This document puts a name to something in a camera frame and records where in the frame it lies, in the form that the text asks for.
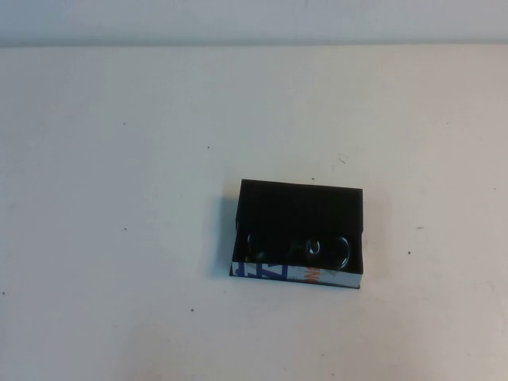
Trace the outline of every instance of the white wall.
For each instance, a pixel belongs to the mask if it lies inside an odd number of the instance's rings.
[[[508,41],[507,0],[0,0],[0,44]]]

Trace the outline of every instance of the white table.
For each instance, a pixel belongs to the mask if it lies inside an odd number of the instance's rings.
[[[0,50],[0,379],[506,380],[507,68]],[[361,290],[228,277],[242,178],[363,188]]]

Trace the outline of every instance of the black cardboard box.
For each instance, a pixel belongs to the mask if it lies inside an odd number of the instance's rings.
[[[242,180],[230,275],[360,288],[363,191]]]

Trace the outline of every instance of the white surface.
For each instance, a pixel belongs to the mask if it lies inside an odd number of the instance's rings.
[[[507,42],[506,0],[0,2],[0,44]]]
[[[507,67],[0,50],[0,379],[506,380]],[[362,289],[228,277],[242,177],[364,188]]]

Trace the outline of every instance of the small box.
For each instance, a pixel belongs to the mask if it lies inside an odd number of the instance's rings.
[[[229,274],[360,288],[363,191],[242,180]]]

